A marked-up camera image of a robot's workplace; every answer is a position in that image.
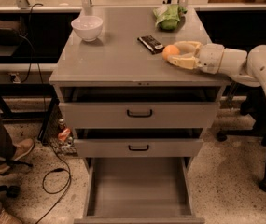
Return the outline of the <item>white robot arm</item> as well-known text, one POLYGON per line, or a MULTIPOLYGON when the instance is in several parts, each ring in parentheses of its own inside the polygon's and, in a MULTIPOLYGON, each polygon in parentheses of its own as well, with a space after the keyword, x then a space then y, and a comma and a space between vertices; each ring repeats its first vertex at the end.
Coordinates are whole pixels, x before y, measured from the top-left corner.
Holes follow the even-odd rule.
POLYGON ((246 86, 261 86, 266 97, 266 45, 258 45, 246 52, 215 43, 203 45, 198 41, 179 41, 166 46, 162 57, 183 69, 224 74, 246 86))

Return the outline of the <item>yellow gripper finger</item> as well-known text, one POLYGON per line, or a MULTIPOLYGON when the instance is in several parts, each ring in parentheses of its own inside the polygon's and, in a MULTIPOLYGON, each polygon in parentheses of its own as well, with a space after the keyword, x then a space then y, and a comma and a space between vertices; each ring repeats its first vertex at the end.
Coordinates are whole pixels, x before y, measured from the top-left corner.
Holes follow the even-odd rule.
POLYGON ((200 64, 199 59, 194 56, 171 55, 168 57, 168 62, 174 66, 193 70, 200 64))
POLYGON ((178 47, 180 55, 191 54, 196 56, 203 44, 198 41, 178 41, 175 42, 175 46, 178 47))

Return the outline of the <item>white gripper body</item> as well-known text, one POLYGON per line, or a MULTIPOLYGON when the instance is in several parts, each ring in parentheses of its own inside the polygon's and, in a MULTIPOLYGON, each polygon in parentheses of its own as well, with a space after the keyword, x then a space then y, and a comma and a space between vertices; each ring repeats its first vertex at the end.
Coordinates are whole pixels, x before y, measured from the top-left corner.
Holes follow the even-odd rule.
POLYGON ((199 52, 199 68, 208 74, 216 74, 219 70, 224 46, 219 44, 203 45, 199 52))

